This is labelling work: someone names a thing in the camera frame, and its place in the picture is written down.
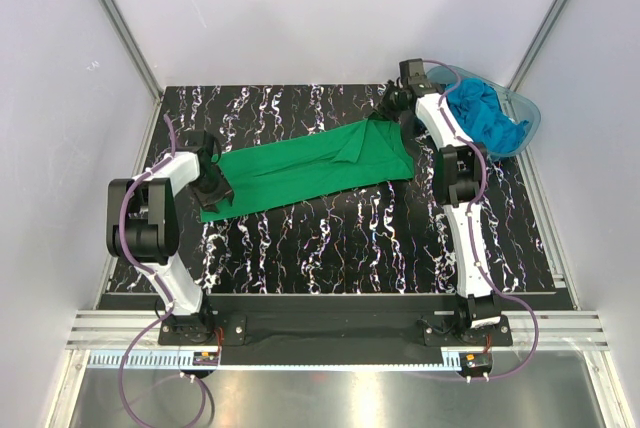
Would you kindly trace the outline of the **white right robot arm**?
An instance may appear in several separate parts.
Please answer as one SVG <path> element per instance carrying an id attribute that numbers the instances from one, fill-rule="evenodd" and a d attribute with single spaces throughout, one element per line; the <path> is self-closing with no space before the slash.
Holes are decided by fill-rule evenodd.
<path id="1" fill-rule="evenodd" d="M 467 135 L 449 108 L 448 92 L 431 81 L 420 58 L 399 63 L 399 77 L 386 84 L 373 116 L 397 121 L 412 112 L 437 149 L 432 192 L 451 230 L 458 281 L 456 310 L 442 336 L 484 343 L 501 319 L 500 297 L 491 279 L 481 223 L 487 188 L 487 151 Z"/>

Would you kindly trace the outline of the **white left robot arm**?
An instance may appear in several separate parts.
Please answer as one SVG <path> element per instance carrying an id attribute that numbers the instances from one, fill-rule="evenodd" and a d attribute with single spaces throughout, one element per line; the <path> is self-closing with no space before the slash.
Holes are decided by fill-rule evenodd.
<path id="1" fill-rule="evenodd" d="M 170 142 L 170 152 L 156 165 L 109 183 L 106 246 L 158 293 L 165 310 L 157 316 L 162 344 L 221 342 L 214 310 L 179 255 L 175 198 L 188 190 L 202 210 L 217 214 L 233 204 L 234 191 L 219 167 L 222 149 L 214 134 L 188 131 L 178 145 L 171 133 Z"/>

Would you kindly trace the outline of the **green t shirt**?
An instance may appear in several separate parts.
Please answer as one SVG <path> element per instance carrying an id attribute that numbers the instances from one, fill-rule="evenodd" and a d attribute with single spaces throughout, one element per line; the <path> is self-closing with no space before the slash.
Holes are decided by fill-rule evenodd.
<path id="1" fill-rule="evenodd" d="M 234 198 L 215 211 L 201 210 L 204 223 L 414 177 L 400 125 L 376 119 L 230 151 L 218 166 Z"/>

